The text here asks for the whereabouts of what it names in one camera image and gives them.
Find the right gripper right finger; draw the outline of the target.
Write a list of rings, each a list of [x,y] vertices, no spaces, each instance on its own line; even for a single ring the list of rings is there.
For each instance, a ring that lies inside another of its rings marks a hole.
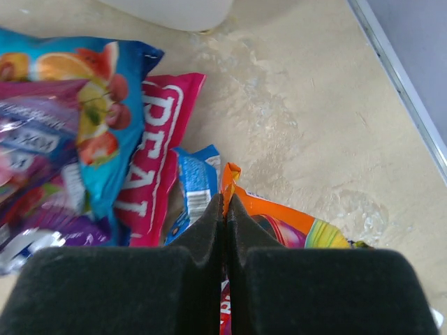
[[[437,334],[407,259],[385,249],[286,248],[238,197],[226,216],[234,334]]]

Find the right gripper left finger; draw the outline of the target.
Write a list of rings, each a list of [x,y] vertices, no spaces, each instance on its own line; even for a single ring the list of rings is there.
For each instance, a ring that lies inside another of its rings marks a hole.
[[[222,197],[163,247],[59,247],[22,268],[2,334],[218,334]]]

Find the orange snack packet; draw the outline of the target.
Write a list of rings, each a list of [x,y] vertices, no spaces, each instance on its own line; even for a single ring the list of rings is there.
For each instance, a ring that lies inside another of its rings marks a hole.
[[[248,215],[274,240],[288,248],[368,248],[363,241],[347,239],[336,226],[296,209],[262,198],[238,186],[241,169],[227,163],[221,178],[223,213],[238,196]]]

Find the pink REAL crisps bag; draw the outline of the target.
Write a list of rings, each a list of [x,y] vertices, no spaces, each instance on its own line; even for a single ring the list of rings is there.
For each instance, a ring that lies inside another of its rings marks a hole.
[[[145,128],[136,147],[115,215],[130,230],[129,246],[158,246],[177,180],[177,153],[196,99],[202,73],[147,76],[142,84]]]

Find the blue barcode snack packet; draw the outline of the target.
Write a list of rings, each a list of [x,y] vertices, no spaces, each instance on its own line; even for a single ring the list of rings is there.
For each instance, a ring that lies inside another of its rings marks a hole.
[[[189,153],[177,147],[178,180],[184,199],[184,210],[174,221],[165,244],[172,243],[204,213],[212,197],[220,187],[221,157],[211,144]]]

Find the purple Fox's sweets bag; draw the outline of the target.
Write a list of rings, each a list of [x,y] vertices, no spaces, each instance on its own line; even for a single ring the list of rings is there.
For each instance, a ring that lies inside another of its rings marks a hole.
[[[1,275],[47,247],[100,246],[75,145],[86,80],[1,83]]]

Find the blue fruit sweets bag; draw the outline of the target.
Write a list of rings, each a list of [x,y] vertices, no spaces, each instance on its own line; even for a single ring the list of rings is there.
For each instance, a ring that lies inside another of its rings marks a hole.
[[[80,80],[76,145],[91,210],[111,216],[142,130],[142,81],[164,53],[137,40],[37,38],[1,30],[1,65],[12,81]]]

